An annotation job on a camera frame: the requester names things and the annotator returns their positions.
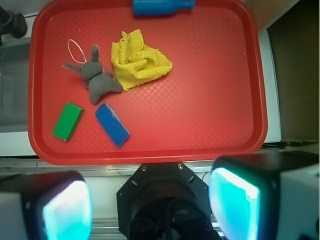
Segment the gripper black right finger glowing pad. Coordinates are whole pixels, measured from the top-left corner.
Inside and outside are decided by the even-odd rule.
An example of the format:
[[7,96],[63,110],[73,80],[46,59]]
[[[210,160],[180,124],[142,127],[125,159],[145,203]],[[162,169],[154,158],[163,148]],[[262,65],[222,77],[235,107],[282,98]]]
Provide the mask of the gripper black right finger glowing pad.
[[229,240],[317,240],[320,156],[276,151],[218,158],[210,207]]

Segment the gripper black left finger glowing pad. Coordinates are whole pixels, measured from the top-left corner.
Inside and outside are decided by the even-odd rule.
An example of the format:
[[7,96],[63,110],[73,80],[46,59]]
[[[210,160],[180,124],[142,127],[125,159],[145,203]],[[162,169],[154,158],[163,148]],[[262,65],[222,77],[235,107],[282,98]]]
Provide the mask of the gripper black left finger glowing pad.
[[87,240],[92,221],[91,189],[77,171],[0,178],[2,240]]

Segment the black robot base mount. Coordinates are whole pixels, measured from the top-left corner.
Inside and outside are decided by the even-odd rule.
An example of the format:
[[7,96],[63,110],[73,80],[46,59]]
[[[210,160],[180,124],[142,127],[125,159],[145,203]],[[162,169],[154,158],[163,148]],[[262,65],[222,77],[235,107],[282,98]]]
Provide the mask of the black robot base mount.
[[116,193],[128,240],[218,240],[209,187],[181,162],[142,164]]

